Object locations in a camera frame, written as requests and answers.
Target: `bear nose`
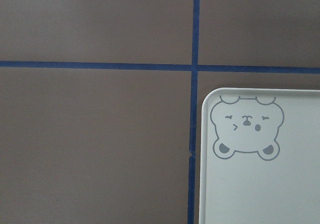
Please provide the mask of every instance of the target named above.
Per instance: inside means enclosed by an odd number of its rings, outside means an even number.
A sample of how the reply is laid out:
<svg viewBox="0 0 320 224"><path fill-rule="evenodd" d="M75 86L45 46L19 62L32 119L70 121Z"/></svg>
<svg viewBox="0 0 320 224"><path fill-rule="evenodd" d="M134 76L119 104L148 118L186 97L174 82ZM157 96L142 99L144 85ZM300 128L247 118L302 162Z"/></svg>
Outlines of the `bear nose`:
<svg viewBox="0 0 320 224"><path fill-rule="evenodd" d="M249 118L251 118L252 119L252 116L249 116L249 115L244 115L243 117L242 117L242 119L243 118L245 118L245 121L244 121L244 126L251 126L251 122L248 120Z"/></svg>

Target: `white plastic surface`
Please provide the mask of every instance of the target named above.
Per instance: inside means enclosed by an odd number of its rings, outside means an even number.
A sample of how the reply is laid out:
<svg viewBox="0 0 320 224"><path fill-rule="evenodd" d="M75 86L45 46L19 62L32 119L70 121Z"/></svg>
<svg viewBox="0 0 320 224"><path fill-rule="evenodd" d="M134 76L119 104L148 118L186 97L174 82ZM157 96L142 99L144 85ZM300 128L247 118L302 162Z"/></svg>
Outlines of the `white plastic surface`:
<svg viewBox="0 0 320 224"><path fill-rule="evenodd" d="M320 91L221 88L202 107L199 224L320 223Z"/></svg>

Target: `gray line drawing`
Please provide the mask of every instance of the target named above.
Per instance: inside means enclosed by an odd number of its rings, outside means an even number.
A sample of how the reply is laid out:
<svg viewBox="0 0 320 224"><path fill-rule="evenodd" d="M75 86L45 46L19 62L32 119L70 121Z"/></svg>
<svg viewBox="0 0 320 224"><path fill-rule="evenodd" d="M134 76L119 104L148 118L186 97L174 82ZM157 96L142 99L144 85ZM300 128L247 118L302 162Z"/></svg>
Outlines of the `gray line drawing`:
<svg viewBox="0 0 320 224"><path fill-rule="evenodd" d="M262 160L275 159L280 152L276 141L285 114L274 99L262 103L255 98L238 97L235 102L226 102L220 96L210 112L217 139L214 154L220 159L229 159L236 152L257 153Z"/></svg>

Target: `blue line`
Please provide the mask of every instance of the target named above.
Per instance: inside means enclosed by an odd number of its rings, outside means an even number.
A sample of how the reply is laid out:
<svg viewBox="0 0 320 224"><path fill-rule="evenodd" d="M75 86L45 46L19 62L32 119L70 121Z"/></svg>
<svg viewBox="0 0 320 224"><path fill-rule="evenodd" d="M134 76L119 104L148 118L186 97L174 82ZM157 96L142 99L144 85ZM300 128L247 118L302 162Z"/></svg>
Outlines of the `blue line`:
<svg viewBox="0 0 320 224"><path fill-rule="evenodd" d="M0 67L191 71L191 65L0 61Z"/></svg>
<svg viewBox="0 0 320 224"><path fill-rule="evenodd" d="M197 68L198 68L198 71L207 71L207 72L320 74L320 68L308 68L308 67L198 65Z"/></svg>
<svg viewBox="0 0 320 224"><path fill-rule="evenodd" d="M190 94L190 136L189 136L189 181L188 181L188 224L194 224L194 196L195 196L195 170L196 170L196 120L197 120L197 96L198 96L198 55L199 55L199 15L200 15L200 0L193 0L193 26L192 26L192 73L191 73L191 94Z"/></svg>

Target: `brown tile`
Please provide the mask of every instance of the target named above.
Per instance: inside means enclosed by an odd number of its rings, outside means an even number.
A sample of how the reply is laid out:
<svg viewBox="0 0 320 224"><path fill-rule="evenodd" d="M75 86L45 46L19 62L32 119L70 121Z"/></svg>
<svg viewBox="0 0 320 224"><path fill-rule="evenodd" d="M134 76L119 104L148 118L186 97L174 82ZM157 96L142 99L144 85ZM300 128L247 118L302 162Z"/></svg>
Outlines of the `brown tile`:
<svg viewBox="0 0 320 224"><path fill-rule="evenodd" d="M200 0L202 65L320 67L320 0Z"/></svg>
<svg viewBox="0 0 320 224"><path fill-rule="evenodd" d="M186 223L190 73L0 69L1 223Z"/></svg>
<svg viewBox="0 0 320 224"><path fill-rule="evenodd" d="M11 61L191 63L193 0L0 0Z"/></svg>
<svg viewBox="0 0 320 224"><path fill-rule="evenodd" d="M198 223L199 218L201 107L205 97L211 91L222 87L318 90L320 89L320 75L200 72L198 83L195 223Z"/></svg>

